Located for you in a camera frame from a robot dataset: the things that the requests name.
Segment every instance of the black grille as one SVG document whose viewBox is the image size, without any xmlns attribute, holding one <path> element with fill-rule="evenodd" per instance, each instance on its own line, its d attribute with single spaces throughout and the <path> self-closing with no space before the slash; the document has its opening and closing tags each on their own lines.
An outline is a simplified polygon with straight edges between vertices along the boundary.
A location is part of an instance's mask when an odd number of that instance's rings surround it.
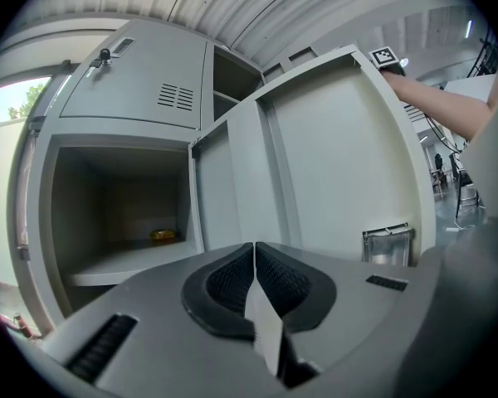
<svg viewBox="0 0 498 398">
<path fill-rule="evenodd" d="M 210 274 L 207 291 L 217 303 L 243 316 L 253 279 L 251 250 Z"/>
<path fill-rule="evenodd" d="M 281 318 L 297 308 L 310 293 L 311 283 L 305 275 L 282 264 L 264 249 L 259 249 L 256 273 L 271 305 Z"/>
<path fill-rule="evenodd" d="M 365 281 L 376 284 L 377 286 L 382 286 L 383 288 L 400 290 L 401 292 L 408 286 L 406 280 L 390 279 L 389 277 L 382 277 L 381 275 L 372 275 Z"/>
<path fill-rule="evenodd" d="M 113 316 L 68 365 L 68 370 L 92 383 L 107 367 L 137 321 L 126 315 Z"/>
<path fill-rule="evenodd" d="M 182 110 L 192 110 L 193 91 L 171 84 L 162 84 L 157 104 Z"/>
</svg>

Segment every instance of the window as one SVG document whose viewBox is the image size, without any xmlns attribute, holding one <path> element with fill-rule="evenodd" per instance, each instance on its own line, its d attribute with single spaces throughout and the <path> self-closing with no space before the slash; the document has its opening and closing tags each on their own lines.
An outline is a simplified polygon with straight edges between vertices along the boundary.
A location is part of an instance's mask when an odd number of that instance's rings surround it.
<svg viewBox="0 0 498 398">
<path fill-rule="evenodd" d="M 26 118 L 49 80 L 47 76 L 0 87 L 0 124 Z"/>
<path fill-rule="evenodd" d="M 7 228 L 7 195 L 24 122 L 49 79 L 50 77 L 43 77 L 0 87 L 0 316 L 5 323 L 13 325 L 15 314 L 20 313 L 34 333 L 37 333 L 37 329 L 22 301 L 12 266 Z M 29 143 L 24 155 L 32 154 L 33 146 L 34 143 Z M 22 172 L 27 173 L 28 168 L 29 165 L 24 162 Z M 27 181 L 27 175 L 21 176 L 20 182 L 22 181 Z M 18 203 L 25 206 L 25 199 Z M 21 227 L 21 244 L 27 243 L 24 214 L 25 212 L 20 215 L 21 220 L 17 220 L 18 226 Z"/>
</svg>

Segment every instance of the ventilation slot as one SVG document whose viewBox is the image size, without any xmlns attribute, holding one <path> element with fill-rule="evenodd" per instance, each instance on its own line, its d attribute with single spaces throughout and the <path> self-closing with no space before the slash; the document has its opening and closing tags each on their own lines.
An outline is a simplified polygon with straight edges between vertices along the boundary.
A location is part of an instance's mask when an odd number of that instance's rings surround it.
<svg viewBox="0 0 498 398">
<path fill-rule="evenodd" d="M 107 367 L 124 340 L 133 330 L 136 320 L 115 315 L 68 365 L 68 370 L 84 381 L 92 383 Z"/>
<path fill-rule="evenodd" d="M 272 66 L 266 72 L 264 72 L 264 78 L 266 79 L 266 83 L 273 81 L 275 78 L 278 78 L 284 74 L 284 68 L 280 63 L 277 63 L 275 66 Z"/>
<path fill-rule="evenodd" d="M 293 64 L 293 66 L 299 66 L 307 61 L 311 61 L 312 59 L 315 59 L 316 57 L 317 57 L 317 55 L 312 50 L 312 48 L 307 47 L 304 50 L 301 50 L 298 53 L 295 53 L 293 56 L 290 56 L 290 61 Z"/>
<path fill-rule="evenodd" d="M 377 286 L 382 286 L 383 288 L 400 290 L 401 292 L 408 286 L 407 280 L 390 279 L 389 277 L 382 277 L 379 275 L 372 275 L 365 281 L 376 284 Z"/>
<path fill-rule="evenodd" d="M 179 94 L 177 96 L 177 107 L 178 109 L 192 110 L 193 105 L 193 91 L 179 88 Z"/>
<path fill-rule="evenodd" d="M 193 107 L 193 91 L 164 83 L 160 88 L 157 104 L 191 111 Z"/>
<path fill-rule="evenodd" d="M 157 104 L 162 104 L 163 106 L 174 106 L 175 105 L 175 95 L 177 94 L 177 87 L 175 85 L 163 84 L 160 88 L 159 101 Z"/>
</svg>

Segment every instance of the hand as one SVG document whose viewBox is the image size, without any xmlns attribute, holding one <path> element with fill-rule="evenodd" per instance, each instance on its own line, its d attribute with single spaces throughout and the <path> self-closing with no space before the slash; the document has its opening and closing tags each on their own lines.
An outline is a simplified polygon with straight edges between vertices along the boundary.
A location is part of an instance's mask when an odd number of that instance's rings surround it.
<svg viewBox="0 0 498 398">
<path fill-rule="evenodd" d="M 381 70 L 380 74 L 382 74 L 383 78 L 385 78 L 385 80 L 389 83 L 389 86 L 393 89 L 397 96 L 399 96 L 406 82 L 406 77 L 394 74 L 393 72 L 389 72 L 387 70 Z"/>
</svg>

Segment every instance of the tree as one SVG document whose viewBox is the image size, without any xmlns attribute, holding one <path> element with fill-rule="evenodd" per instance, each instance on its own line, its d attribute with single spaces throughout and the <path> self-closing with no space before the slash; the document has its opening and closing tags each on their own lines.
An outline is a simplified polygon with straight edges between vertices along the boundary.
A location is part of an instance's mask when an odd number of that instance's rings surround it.
<svg viewBox="0 0 498 398">
<path fill-rule="evenodd" d="M 20 114 L 18 113 L 18 110 L 15 108 L 7 108 L 7 114 L 9 115 L 9 119 L 18 119 L 20 118 Z"/>
<path fill-rule="evenodd" d="M 39 94 L 42 92 L 42 89 L 44 89 L 44 84 L 42 83 L 40 83 L 37 87 L 32 86 L 29 88 L 29 90 L 26 93 L 26 103 L 23 104 L 18 110 L 18 115 L 20 117 L 26 117 L 30 114 L 30 111 L 32 110 L 33 105 L 37 101 L 37 97 L 39 97 Z"/>
<path fill-rule="evenodd" d="M 7 114 L 9 115 L 9 119 L 19 119 L 26 118 L 30 112 L 32 111 L 32 107 L 37 102 L 37 98 L 39 94 L 44 89 L 44 84 L 40 83 L 37 87 L 30 87 L 26 92 L 26 103 L 24 103 L 20 109 L 16 109 L 13 107 L 7 108 Z"/>
</svg>

